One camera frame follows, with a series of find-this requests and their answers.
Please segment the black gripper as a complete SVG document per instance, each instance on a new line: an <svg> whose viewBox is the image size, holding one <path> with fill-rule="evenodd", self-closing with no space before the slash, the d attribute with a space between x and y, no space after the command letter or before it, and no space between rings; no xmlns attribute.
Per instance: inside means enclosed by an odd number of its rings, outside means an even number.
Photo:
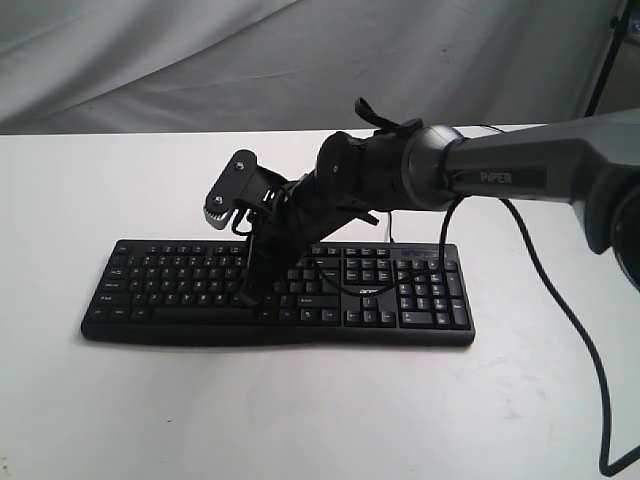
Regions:
<svg viewBox="0 0 640 480"><path fill-rule="evenodd" d="M371 137L339 131L321 145L314 169L288 180L272 200L272 213L254 212L244 280L238 297L256 306L269 281L293 266L315 242L370 211L407 210L413 203L401 161L420 121L410 120Z"/></svg>

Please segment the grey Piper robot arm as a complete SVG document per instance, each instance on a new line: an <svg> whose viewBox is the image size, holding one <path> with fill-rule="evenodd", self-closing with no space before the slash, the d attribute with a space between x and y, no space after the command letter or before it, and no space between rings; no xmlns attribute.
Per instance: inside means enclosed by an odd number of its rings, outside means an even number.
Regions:
<svg viewBox="0 0 640 480"><path fill-rule="evenodd" d="M444 211L465 197L569 204L590 250L639 281L639 114L592 116L477 138L448 126L321 145L314 170L278 185L252 228L241 299L258 303L311 245L372 211Z"/></svg>

